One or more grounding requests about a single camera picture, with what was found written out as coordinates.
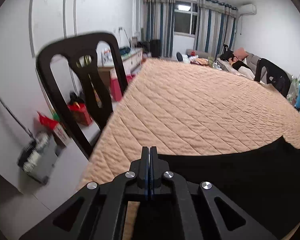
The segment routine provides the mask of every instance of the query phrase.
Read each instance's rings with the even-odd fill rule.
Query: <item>metal screw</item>
[[[133,171],[127,171],[126,172],[126,177],[127,178],[133,178],[136,174]]]
[[[95,189],[96,187],[98,187],[98,184],[96,182],[89,182],[87,184],[88,189]]]
[[[207,182],[207,181],[203,182],[203,183],[201,184],[201,186],[202,186],[204,189],[211,189],[211,188],[212,188],[212,184],[211,184],[210,182]]]
[[[164,175],[166,178],[172,178],[174,174],[173,174],[172,171],[166,171],[163,175]]]

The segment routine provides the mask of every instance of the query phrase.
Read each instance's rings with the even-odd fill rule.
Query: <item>red bag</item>
[[[92,118],[88,113],[87,107],[85,104],[73,104],[68,105],[69,110],[71,111],[75,121],[77,123],[89,126],[92,123]]]

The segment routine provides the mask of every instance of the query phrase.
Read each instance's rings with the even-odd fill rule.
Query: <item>blanket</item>
[[[148,59],[103,130],[78,189],[129,170],[142,146],[159,154],[218,155],[284,136],[300,148],[300,114],[272,86],[197,65]],[[129,203],[124,239],[137,205]]]

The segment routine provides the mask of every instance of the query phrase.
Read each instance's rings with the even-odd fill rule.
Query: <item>gray sofa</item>
[[[254,55],[250,52],[247,52],[248,53],[248,56],[246,57],[247,59],[247,66],[252,70],[253,74],[255,75],[256,74],[256,69],[257,69],[257,63],[258,63],[258,60],[261,58],[257,55]],[[223,61],[220,59],[220,55],[221,54],[218,54],[217,55],[217,61],[222,64],[221,68],[224,69],[224,70],[228,70],[229,72],[234,72],[236,71],[235,69],[233,69],[229,63],[227,63],[226,61]],[[264,83],[267,83],[267,80],[266,80],[266,68],[263,68],[262,71],[261,71],[261,78],[260,80]]]
[[[193,51],[193,49],[187,49],[186,50],[186,54],[191,54],[192,51]],[[199,57],[202,57],[202,58],[208,58],[210,56],[209,53],[204,52],[204,51],[195,50],[194,52],[195,52],[196,55],[198,55]],[[256,69],[257,69],[257,63],[258,63],[258,60],[261,57],[259,57],[257,55],[254,55],[254,54],[252,54],[250,52],[247,52],[247,53],[248,53],[248,56],[246,57],[246,59],[247,59],[247,66],[252,70],[253,74],[255,75],[256,74]],[[240,73],[238,71],[236,71],[233,67],[231,67],[231,65],[228,62],[221,60],[220,59],[220,55],[221,54],[217,55],[217,61],[220,63],[221,68],[223,70],[229,71],[229,72],[231,72],[233,74],[240,75]],[[260,78],[260,80],[262,82],[264,82],[265,84],[267,83],[266,72],[267,72],[266,68],[264,67],[262,69],[262,71],[261,71],[261,78]],[[287,75],[290,78],[290,80],[292,80],[291,74],[287,73]]]

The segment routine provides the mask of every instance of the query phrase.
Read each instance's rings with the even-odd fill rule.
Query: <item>pink pillow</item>
[[[244,60],[247,56],[249,56],[248,53],[244,50],[244,48],[239,48],[233,52],[233,55],[237,57],[238,59]]]

